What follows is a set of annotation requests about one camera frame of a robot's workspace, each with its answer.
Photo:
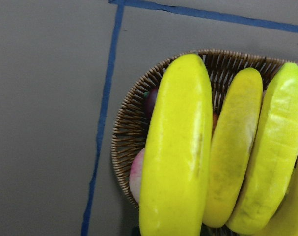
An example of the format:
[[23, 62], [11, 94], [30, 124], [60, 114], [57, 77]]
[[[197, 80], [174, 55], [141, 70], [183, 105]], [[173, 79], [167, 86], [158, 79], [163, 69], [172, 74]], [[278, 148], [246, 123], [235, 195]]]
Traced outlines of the brown wicker basket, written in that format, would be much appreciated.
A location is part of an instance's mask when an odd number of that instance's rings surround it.
[[[248, 55], [248, 54], [223, 51], [223, 50], [199, 50], [194, 52], [188, 52], [185, 54], [196, 54], [200, 56], [201, 59], [203, 60], [203, 63], [205, 64], [205, 67], [207, 69], [207, 72], [210, 78], [211, 88], [212, 88], [212, 112], [213, 112], [212, 137], [218, 121], [218, 117], [222, 109], [223, 102], [227, 95], [227, 90], [231, 85], [231, 82], [233, 81], [234, 77], [239, 71], [246, 68], [254, 68], [257, 71], [259, 71], [259, 73], [261, 74], [262, 85], [263, 85], [262, 102], [261, 102], [261, 109], [262, 109], [263, 99], [270, 81], [272, 80], [272, 78], [275, 76], [275, 74], [279, 71], [279, 69], [284, 63], [290, 62], [290, 61], [285, 61], [280, 59], [273, 59], [268, 57]], [[145, 148], [146, 139], [147, 139], [148, 130], [149, 130], [150, 121], [151, 121], [151, 119], [146, 118], [144, 113], [144, 95], [146, 92], [150, 91], [154, 87], [159, 88], [162, 77], [166, 69], [169, 67], [169, 65], [179, 56], [182, 56], [185, 54], [168, 58], [158, 63], [149, 71], [147, 71], [134, 84], [134, 86], [130, 89], [130, 91], [126, 95], [115, 120], [113, 137], [112, 137], [112, 145], [111, 145], [112, 163], [121, 189], [123, 190], [127, 198], [138, 208], [138, 212], [139, 212], [139, 203], [137, 203], [134, 200], [130, 192], [129, 176], [130, 176], [131, 165], [134, 158], [143, 148]], [[293, 178], [297, 161], [298, 161], [298, 155], [295, 161], [293, 172], [291, 174], [291, 179]], [[289, 192], [291, 179], [282, 202], [284, 201], [286, 195]], [[208, 195], [208, 186], [207, 186], [207, 192], [206, 192], [206, 201], [207, 201], [207, 195]], [[280, 209], [282, 202], [280, 203], [274, 215]], [[205, 236], [205, 235], [245, 236], [229, 229], [226, 223], [220, 228], [209, 227], [203, 223], [203, 218], [202, 218], [202, 225], [201, 225], [201, 231], [199, 236]]]

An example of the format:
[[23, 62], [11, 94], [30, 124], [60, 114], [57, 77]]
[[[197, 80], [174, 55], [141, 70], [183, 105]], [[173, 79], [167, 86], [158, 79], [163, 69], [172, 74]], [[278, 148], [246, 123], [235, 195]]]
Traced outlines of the pink white peach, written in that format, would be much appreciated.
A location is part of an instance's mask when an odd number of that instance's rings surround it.
[[142, 166], [144, 160], [145, 148], [143, 148], [134, 158], [129, 176], [129, 188], [134, 200], [139, 203], [140, 188], [142, 178]]

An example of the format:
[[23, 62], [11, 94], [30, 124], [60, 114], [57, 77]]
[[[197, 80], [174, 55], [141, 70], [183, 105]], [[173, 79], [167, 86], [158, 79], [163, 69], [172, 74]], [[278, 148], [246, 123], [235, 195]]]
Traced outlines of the dark purple plum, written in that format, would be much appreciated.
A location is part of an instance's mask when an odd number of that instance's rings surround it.
[[154, 87], [150, 91], [146, 92], [144, 95], [144, 113], [147, 119], [151, 119], [152, 117], [153, 109], [158, 94], [158, 89], [158, 87]]

